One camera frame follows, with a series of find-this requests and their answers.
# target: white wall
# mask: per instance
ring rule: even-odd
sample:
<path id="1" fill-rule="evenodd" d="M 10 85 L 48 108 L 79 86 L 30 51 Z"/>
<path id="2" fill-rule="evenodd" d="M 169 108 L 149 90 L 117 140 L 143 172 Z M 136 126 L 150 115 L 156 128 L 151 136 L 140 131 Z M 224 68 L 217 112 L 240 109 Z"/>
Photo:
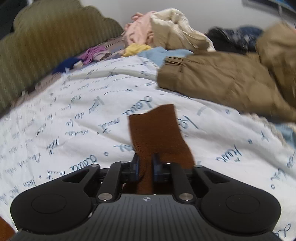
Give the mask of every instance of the white wall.
<path id="1" fill-rule="evenodd" d="M 189 19 L 192 28 L 206 32 L 213 26 L 235 28 L 255 25 L 266 28 L 280 20 L 275 14 L 243 6 L 242 0 L 80 0 L 92 5 L 105 17 L 117 20 L 122 26 L 131 22 L 136 12 L 177 8 Z"/>

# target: metal screw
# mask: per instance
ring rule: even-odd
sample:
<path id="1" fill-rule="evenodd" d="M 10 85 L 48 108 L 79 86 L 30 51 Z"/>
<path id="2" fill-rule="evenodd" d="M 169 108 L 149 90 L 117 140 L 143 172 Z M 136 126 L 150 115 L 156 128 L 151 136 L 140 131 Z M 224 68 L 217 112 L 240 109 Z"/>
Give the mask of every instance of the metal screw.
<path id="1" fill-rule="evenodd" d="M 101 193 L 101 194 L 99 194 L 98 198 L 102 201 L 108 201 L 111 198 L 113 198 L 113 196 L 110 193 Z"/>
<path id="2" fill-rule="evenodd" d="M 184 200 L 184 201 L 190 201 L 193 199 L 193 195 L 190 193 L 182 193 L 179 195 L 179 198 Z"/>

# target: navy blue cloth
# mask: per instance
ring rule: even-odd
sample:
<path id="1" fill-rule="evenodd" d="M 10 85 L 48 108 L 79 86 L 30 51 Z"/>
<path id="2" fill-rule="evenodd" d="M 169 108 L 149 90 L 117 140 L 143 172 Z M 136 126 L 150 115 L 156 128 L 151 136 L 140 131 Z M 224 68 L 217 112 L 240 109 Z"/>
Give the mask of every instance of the navy blue cloth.
<path id="1" fill-rule="evenodd" d="M 52 74 L 66 72 L 66 70 L 65 70 L 66 68 L 73 69 L 74 64 L 76 64 L 80 60 L 81 59 L 79 59 L 79 58 L 65 59 L 52 71 Z"/>
<path id="2" fill-rule="evenodd" d="M 238 29 L 212 28 L 207 37 L 213 42 L 217 51 L 245 54 L 255 52 L 256 39 L 263 30 L 256 27 L 240 27 Z"/>

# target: logo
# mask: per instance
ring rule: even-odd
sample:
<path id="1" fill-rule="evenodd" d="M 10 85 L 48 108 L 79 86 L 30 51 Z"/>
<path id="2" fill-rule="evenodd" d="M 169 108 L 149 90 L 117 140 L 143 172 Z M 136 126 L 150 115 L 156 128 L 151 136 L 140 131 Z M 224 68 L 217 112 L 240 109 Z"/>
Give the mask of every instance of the logo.
<path id="1" fill-rule="evenodd" d="M 150 197 L 146 196 L 146 197 L 143 198 L 143 200 L 144 200 L 145 202 L 149 202 L 149 201 L 152 200 L 152 199 L 151 199 Z"/>

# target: round pad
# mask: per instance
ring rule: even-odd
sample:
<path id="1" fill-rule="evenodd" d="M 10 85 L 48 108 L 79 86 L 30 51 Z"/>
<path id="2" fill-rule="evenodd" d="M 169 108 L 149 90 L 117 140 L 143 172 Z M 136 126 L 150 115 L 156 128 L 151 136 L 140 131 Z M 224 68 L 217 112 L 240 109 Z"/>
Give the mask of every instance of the round pad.
<path id="1" fill-rule="evenodd" d="M 226 206 L 236 213 L 253 213 L 260 207 L 260 202 L 249 195 L 233 195 L 227 198 Z"/>
<path id="2" fill-rule="evenodd" d="M 60 195 L 45 194 L 34 199 L 32 208 L 36 212 L 50 214 L 61 211 L 66 203 L 66 199 Z"/>
<path id="3" fill-rule="evenodd" d="M 274 228 L 281 214 L 276 198 L 246 184 L 226 185 L 220 183 L 219 188 L 210 190 L 201 200 L 200 210 L 210 223 L 240 235 L 255 235 Z"/>
<path id="4" fill-rule="evenodd" d="M 36 234 L 56 234 L 87 220 L 91 207 L 82 185 L 53 180 L 18 195 L 10 212 L 18 228 Z"/>

